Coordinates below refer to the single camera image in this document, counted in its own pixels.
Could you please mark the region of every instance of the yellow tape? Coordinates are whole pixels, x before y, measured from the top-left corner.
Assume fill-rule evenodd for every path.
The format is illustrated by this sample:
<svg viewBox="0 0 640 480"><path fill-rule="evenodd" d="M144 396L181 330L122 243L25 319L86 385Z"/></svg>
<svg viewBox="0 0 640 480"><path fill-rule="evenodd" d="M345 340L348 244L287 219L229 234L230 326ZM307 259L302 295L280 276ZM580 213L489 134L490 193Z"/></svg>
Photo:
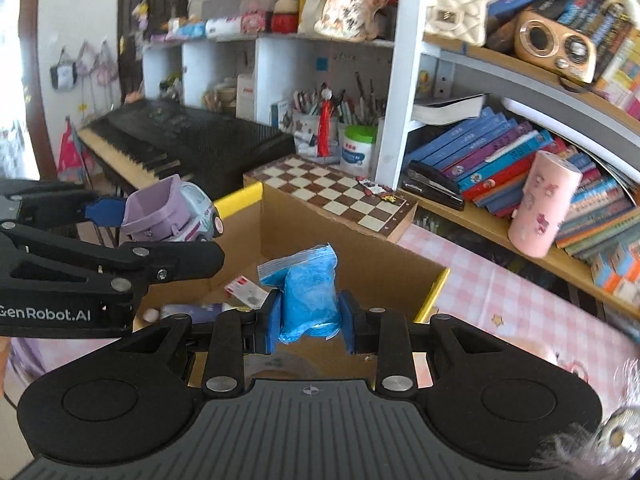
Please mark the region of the yellow tape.
<svg viewBox="0 0 640 480"><path fill-rule="evenodd" d="M420 307L418 314L415 315L414 323L427 322L431 314L431 309L433 308L433 305L436 303L436 300L438 299L438 296L440 295L440 292L442 291L444 284L447 283L447 278L449 277L450 273L451 273L451 269L447 267L440 273L435 283L431 285L431 290L429 291L429 295L427 296L427 299L424 300L424 303Z"/></svg>
<svg viewBox="0 0 640 480"><path fill-rule="evenodd" d="M214 202L223 220L262 200L262 183L255 182Z"/></svg>

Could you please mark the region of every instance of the red bag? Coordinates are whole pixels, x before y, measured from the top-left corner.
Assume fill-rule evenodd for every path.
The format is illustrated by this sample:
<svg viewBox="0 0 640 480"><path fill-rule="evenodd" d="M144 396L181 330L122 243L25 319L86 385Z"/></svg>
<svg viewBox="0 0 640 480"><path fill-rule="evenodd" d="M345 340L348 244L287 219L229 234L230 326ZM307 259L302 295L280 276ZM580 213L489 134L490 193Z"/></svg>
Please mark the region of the red bag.
<svg viewBox="0 0 640 480"><path fill-rule="evenodd" d="M95 162L91 155L83 148L76 128L71 124L71 120L66 118L66 131L62 134L60 144L60 158L58 159L58 178L64 181L82 182L85 175L82 159L84 158L86 170L89 173L95 171Z"/></svg>

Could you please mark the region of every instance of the white container with green lid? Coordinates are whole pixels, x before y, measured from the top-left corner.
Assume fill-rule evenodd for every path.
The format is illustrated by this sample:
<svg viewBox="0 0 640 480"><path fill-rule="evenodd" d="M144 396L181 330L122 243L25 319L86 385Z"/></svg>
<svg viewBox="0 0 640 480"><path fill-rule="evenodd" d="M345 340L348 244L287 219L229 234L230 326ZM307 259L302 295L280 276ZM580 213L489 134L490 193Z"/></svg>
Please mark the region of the white container with green lid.
<svg viewBox="0 0 640 480"><path fill-rule="evenodd" d="M340 169L355 176L369 176L376 144L374 126L348 126L342 140Z"/></svg>

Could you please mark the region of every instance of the wooden door frame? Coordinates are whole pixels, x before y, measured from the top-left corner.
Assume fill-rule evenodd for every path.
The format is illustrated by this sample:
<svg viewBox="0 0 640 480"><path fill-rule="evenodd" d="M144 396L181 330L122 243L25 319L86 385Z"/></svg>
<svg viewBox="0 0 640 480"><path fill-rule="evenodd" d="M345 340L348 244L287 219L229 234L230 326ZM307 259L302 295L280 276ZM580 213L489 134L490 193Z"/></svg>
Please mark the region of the wooden door frame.
<svg viewBox="0 0 640 480"><path fill-rule="evenodd" d="M33 146L40 178L56 180L58 172L51 150L47 123L42 104L40 67L38 64L38 0L20 0L18 20L20 51L22 53L23 79L31 101L25 105L27 129Z"/></svg>

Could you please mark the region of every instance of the gold radio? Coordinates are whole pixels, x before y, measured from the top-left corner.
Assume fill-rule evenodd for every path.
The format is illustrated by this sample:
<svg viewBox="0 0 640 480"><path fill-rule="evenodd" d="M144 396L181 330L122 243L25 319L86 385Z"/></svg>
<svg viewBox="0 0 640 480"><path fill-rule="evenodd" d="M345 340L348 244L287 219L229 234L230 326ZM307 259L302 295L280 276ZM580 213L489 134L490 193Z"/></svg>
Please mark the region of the gold radio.
<svg viewBox="0 0 640 480"><path fill-rule="evenodd" d="M584 34L525 10L518 17L516 56L578 84L593 81L596 47Z"/></svg>

